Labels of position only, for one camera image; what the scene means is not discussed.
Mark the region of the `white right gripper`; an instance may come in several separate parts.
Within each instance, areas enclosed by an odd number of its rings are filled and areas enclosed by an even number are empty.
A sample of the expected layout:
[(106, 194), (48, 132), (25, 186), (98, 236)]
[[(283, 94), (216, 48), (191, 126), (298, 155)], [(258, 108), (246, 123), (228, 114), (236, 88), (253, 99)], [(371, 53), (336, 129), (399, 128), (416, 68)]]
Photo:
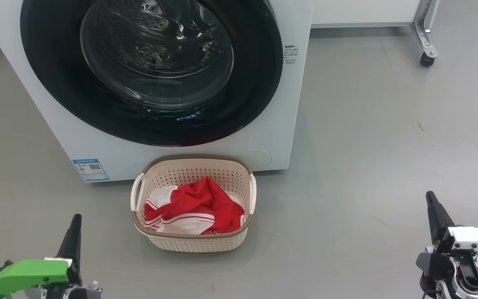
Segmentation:
[(426, 203), (433, 246), (419, 254), (417, 267), (434, 280), (478, 281), (478, 228), (455, 227), (433, 191), (426, 192)]

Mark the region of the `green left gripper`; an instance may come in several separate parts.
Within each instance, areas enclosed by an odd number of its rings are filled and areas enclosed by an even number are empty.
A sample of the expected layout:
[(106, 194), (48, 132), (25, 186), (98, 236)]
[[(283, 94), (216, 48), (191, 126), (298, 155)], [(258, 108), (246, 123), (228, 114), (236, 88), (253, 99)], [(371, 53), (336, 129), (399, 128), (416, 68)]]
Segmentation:
[(21, 260), (0, 271), (0, 299), (34, 286), (53, 283), (82, 285), (82, 215), (74, 214), (56, 255), (60, 259)]

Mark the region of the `red and white garment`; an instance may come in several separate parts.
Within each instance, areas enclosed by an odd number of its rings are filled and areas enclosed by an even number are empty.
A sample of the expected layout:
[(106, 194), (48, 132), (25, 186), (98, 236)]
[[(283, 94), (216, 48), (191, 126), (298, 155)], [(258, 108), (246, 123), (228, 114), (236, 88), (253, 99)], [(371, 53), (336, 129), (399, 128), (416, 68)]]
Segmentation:
[(144, 226), (161, 233), (231, 233), (245, 221), (244, 208), (208, 176), (156, 189), (144, 205)]

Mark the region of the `round glass washer door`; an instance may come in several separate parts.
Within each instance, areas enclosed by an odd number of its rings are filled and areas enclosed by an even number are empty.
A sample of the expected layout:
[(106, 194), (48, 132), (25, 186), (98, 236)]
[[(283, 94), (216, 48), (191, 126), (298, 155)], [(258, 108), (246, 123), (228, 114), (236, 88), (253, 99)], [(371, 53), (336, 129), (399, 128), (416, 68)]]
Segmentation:
[(268, 0), (23, 0), (32, 70), (70, 113), (144, 145), (197, 146), (271, 102), (283, 43)]

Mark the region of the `cream perforated laundry basket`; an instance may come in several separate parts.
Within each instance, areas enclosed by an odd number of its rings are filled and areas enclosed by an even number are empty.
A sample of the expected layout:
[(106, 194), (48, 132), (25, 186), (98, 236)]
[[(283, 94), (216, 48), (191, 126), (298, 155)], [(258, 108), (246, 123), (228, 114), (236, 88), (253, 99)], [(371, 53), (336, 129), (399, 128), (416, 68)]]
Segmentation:
[[(208, 176), (245, 210), (245, 224), (231, 233), (187, 235), (161, 233), (144, 226), (144, 205), (156, 189), (197, 182)], [(150, 162), (134, 181), (131, 213), (134, 225), (155, 246), (188, 253), (225, 252), (239, 247), (247, 235), (256, 207), (256, 178), (241, 159), (208, 154), (173, 155)]]

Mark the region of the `white front-load washing machine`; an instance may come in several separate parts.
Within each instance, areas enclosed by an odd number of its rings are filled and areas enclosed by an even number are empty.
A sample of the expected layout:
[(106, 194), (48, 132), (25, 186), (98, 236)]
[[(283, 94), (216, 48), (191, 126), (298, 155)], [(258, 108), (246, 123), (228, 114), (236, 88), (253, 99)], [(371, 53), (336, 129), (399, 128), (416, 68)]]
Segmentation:
[(283, 43), (283, 69), (277, 90), (250, 124), (220, 140), (197, 146), (163, 147), (124, 140), (88, 125), (59, 104), (39, 81), (25, 55), (20, 21), (23, 0), (0, 0), (0, 49), (69, 159), (98, 159), (109, 181), (133, 180), (154, 159), (178, 154), (238, 157), (243, 151), (259, 149), (272, 157), (267, 171), (282, 170), (290, 163), (314, 2), (268, 3)]

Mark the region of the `blue energy label sticker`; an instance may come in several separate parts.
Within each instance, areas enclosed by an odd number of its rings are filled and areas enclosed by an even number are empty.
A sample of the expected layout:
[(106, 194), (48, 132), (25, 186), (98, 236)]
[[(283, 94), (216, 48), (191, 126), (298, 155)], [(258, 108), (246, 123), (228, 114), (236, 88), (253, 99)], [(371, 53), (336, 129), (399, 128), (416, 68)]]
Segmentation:
[(75, 159), (72, 162), (86, 182), (110, 180), (98, 159)]

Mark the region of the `silver metal partition leg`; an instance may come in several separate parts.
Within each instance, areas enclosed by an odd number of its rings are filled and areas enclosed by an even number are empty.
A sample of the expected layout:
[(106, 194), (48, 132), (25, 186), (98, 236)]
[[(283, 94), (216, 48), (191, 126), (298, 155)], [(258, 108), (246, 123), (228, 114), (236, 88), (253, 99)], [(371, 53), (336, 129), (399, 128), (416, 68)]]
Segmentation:
[(432, 32), (432, 26), (436, 17), (440, 0), (420, 0), (417, 11), (410, 28), (419, 40), (423, 53), (429, 57), (438, 57), (428, 34)]

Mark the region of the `round filter cover flap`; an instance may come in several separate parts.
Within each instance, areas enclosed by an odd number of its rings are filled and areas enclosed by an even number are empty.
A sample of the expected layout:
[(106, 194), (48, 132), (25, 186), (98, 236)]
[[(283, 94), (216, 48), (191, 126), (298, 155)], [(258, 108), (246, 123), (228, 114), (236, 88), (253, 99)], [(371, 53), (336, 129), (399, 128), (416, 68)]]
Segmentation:
[(255, 172), (262, 172), (267, 170), (268, 165), (271, 164), (271, 155), (262, 150), (252, 149), (241, 152), (238, 157), (245, 161), (246, 164)]

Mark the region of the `white partition panel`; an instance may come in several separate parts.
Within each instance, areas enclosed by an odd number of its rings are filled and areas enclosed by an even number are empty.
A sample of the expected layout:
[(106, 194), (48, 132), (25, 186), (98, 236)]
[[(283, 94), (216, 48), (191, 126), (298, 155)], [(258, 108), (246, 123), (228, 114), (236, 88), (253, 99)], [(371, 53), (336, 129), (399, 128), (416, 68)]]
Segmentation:
[(315, 0), (313, 29), (405, 27), (420, 0)]

